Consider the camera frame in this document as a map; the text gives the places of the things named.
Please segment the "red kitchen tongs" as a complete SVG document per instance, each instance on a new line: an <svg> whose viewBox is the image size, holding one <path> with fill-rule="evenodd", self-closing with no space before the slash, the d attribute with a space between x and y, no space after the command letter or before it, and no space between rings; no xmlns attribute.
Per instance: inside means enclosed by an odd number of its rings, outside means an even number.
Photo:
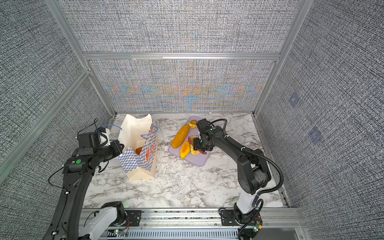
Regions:
<svg viewBox="0 0 384 240"><path fill-rule="evenodd" d="M197 136L188 137L188 142L190 144L190 153L194 156L199 155L199 154L206 155L207 153L202 151L202 150L195 150L195 148L194 148L194 139L195 138L197 138Z"/></svg>

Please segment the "dark orange oval bread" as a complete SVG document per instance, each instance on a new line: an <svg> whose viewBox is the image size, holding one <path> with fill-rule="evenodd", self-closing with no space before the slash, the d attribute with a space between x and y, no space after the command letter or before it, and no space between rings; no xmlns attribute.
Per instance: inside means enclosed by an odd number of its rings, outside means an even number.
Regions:
<svg viewBox="0 0 384 240"><path fill-rule="evenodd" d="M135 153L136 153L137 155L140 155L141 152L142 152L142 149L143 149L143 147L140 147L140 148L135 149Z"/></svg>

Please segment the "blue checkered paper bag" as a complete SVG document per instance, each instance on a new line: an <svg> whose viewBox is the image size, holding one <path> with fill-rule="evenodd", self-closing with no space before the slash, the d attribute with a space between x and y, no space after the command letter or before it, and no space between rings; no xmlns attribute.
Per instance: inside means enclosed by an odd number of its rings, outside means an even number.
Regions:
<svg viewBox="0 0 384 240"><path fill-rule="evenodd" d="M107 127L111 130L111 140L124 145L117 161L126 177L129 180L153 180L157 168L159 129L152 116L136 118L118 114Z"/></svg>

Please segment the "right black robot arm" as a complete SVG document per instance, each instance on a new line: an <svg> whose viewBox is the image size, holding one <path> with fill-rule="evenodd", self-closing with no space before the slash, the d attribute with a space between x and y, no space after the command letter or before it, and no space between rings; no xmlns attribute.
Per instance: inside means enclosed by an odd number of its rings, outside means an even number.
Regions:
<svg viewBox="0 0 384 240"><path fill-rule="evenodd" d="M262 151L253 152L234 141L221 127L198 125L198 130L200 138L194 140L195 150L211 151L218 147L236 162L242 190L234 205L234 218L241 225L248 223L257 214L255 208L260 195L276 191L276 188L266 188L272 179L268 159Z"/></svg>

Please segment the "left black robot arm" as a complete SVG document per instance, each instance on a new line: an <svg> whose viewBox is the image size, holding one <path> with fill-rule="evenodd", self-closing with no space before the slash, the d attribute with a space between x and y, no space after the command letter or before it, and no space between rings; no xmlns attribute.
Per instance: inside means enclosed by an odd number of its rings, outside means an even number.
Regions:
<svg viewBox="0 0 384 240"><path fill-rule="evenodd" d="M123 153L124 145L114 140L96 150L77 150L64 164L63 186L53 219L44 240L77 240L85 195L96 168Z"/></svg>

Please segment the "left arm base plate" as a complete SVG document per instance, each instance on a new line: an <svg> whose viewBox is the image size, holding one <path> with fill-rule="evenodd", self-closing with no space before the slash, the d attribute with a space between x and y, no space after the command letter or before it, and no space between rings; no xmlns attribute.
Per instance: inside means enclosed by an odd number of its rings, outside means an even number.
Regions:
<svg viewBox="0 0 384 240"><path fill-rule="evenodd" d="M123 214L122 211L118 211L117 219L110 225L111 227L138 227L142 218L141 210L125 210Z"/></svg>

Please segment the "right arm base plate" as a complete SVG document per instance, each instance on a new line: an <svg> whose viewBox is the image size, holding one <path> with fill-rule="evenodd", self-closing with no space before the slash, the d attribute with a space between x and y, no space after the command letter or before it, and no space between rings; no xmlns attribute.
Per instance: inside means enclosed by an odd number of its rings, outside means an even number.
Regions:
<svg viewBox="0 0 384 240"><path fill-rule="evenodd" d="M224 227L240 226L240 224L237 222L235 218L234 210L220 208L219 215L221 217L222 226Z"/></svg>

